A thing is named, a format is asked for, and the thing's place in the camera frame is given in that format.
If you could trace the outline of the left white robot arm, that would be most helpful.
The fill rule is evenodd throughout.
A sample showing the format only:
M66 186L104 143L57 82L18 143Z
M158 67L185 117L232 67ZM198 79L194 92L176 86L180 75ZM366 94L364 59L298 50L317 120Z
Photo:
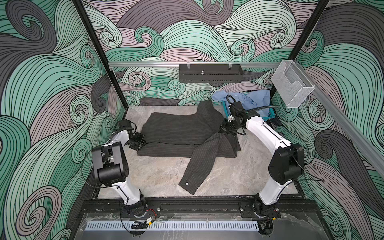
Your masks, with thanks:
M142 192L131 183L124 146L138 151L145 144L144 135L137 132L136 124L122 120L118 122L118 129L107 143L91 150L97 182L114 189L122 198L127 211L135 215L145 212L147 204Z

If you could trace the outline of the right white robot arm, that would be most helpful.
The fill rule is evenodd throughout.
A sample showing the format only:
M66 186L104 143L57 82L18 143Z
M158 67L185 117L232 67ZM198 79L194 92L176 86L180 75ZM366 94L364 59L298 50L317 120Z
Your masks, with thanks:
M299 177L306 173L304 164L304 148L300 144L293 144L268 126L259 111L274 106L263 106L245 110L241 102L231 95L226 96L229 109L227 118L220 130L230 135L242 135L248 130L254 134L272 154L268 166L269 180L258 193L254 205L258 215L266 215L268 211L277 213L276 205L287 186L299 181Z

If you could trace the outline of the dark grey pinstripe shirt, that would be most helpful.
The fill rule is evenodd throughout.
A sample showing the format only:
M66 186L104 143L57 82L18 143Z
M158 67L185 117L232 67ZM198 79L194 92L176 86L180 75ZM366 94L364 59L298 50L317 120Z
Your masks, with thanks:
M137 153L190 158L179 186L194 195L216 158L236 158L241 151L237 136L221 131L224 119L210 100L200 102L192 115L152 113L142 127L145 144Z

